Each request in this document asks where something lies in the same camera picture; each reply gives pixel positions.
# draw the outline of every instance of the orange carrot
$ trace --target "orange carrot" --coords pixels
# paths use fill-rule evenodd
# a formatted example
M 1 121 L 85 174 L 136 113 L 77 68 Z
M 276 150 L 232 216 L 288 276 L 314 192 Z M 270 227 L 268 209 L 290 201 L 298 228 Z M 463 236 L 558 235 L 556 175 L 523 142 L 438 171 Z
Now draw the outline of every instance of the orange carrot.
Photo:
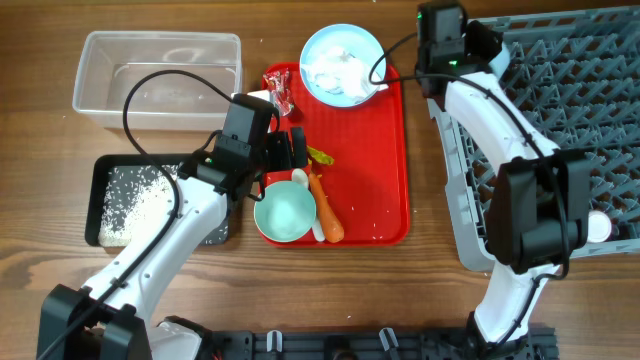
M 342 224 L 340 224 L 333 210 L 331 210 L 327 197 L 322 190 L 322 185 L 320 185 L 320 180 L 314 173 L 309 174 L 309 188 L 311 189 L 313 198 L 316 199 L 318 220 L 320 220 L 320 225 L 322 225 L 324 236 L 332 243 L 342 240 L 344 238 Z

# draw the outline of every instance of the white spoon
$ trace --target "white spoon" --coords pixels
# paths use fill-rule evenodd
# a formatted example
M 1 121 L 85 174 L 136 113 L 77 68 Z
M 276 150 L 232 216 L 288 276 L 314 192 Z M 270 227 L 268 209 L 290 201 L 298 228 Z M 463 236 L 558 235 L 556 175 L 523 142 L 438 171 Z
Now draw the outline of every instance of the white spoon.
M 296 182 L 307 189 L 309 188 L 309 177 L 307 176 L 307 173 L 305 173 L 302 169 L 294 169 L 291 172 L 291 181 Z M 316 216 L 316 220 L 313 222 L 313 225 L 311 225 L 311 231 L 313 232 L 313 236 L 317 241 L 324 241 L 324 232 L 322 231 L 322 226 L 320 225 L 318 216 Z

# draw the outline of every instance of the wooden table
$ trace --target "wooden table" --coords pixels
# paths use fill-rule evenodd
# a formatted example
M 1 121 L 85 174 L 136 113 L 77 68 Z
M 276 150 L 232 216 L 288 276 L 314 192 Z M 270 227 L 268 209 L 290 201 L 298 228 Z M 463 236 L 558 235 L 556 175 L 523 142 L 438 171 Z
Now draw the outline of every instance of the wooden table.
M 93 0 L 89 3 L 113 3 Z M 227 2 L 51 5 L 0 8 L 0 359 L 33 358 L 42 300 L 58 283 L 79 287 L 113 254 L 85 244 L 92 167 L 107 153 L 131 153 L 121 134 L 71 108 L 84 40 L 93 30 L 231 32 L 242 40 L 244 89 L 269 64 L 295 61 L 318 29 L 346 22 L 384 47 L 415 31 L 413 1 Z M 611 1 L 467 1 L 472 17 L 613 6 Z M 409 73 L 415 49 L 394 61 Z M 489 274 L 458 261 L 444 194 L 436 125 L 414 83 L 404 85 L 411 231 L 398 246 L 279 250 L 267 245 L 245 206 L 239 233 L 197 250 L 162 298 L 154 321 L 177 314 L 214 330 L 293 331 L 463 326 Z M 185 152 L 205 134 L 142 133 L 151 152 Z M 548 285 L 532 321 L 557 328 L 563 359 L 640 354 L 637 256 L 580 259 Z

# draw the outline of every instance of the dish rack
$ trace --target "dish rack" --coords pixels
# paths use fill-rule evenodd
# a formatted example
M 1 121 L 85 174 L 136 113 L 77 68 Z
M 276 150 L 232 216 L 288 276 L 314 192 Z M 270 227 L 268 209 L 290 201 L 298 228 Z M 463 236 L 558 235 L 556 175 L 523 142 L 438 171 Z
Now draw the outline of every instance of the dish rack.
M 511 65 L 507 96 L 560 148 L 581 148 L 593 163 L 590 207 L 613 223 L 611 238 L 573 258 L 640 252 L 640 7 L 479 19 L 504 34 Z M 488 271 L 484 213 L 495 173 L 464 128 L 433 99 L 444 149 L 445 187 L 462 264 Z

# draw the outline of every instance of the teal bowl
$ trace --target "teal bowl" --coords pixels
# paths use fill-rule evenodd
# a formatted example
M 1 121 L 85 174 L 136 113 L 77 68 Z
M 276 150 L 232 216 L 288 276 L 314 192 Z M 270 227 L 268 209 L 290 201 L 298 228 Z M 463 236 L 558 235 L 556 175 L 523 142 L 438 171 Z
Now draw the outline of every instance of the teal bowl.
M 258 230 L 275 242 L 289 243 L 309 232 L 316 219 L 316 201 L 304 186 L 279 181 L 265 189 L 253 218 Z

